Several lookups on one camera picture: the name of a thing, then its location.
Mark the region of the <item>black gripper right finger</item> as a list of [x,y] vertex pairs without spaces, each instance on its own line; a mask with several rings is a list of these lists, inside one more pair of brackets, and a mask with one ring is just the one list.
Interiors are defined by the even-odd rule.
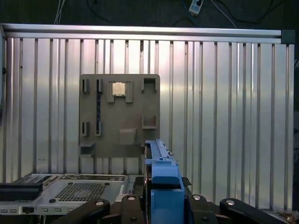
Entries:
[[185,224],[287,224],[284,212],[266,213],[238,199],[225,198],[218,205],[202,195],[192,194],[188,178],[182,178],[185,188]]

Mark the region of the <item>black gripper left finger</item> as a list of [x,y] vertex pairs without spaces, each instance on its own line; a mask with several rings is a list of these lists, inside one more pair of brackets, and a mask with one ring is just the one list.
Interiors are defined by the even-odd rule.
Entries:
[[144,199],[144,178],[138,176],[135,178],[132,194],[117,196],[113,204],[102,198],[90,200],[52,223],[146,224]]

